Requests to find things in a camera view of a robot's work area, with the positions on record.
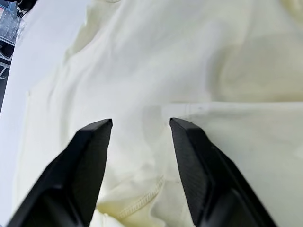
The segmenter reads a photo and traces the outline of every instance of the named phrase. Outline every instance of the cream fabric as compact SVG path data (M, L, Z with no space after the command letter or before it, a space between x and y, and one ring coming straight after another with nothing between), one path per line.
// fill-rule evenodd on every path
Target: cream fabric
M297 3L93 1L64 62L29 92L15 204L79 128L112 118L94 218L193 226L168 126L176 116L201 126L237 164L279 226L301 227Z

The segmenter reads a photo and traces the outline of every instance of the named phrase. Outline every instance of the cream t-shirt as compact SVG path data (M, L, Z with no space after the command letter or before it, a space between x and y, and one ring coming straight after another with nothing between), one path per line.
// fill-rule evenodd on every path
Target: cream t-shirt
M112 118L91 226L193 226L168 125L180 117L279 226L301 227L301 12L298 0L94 0L63 63L28 93L15 205L78 129Z

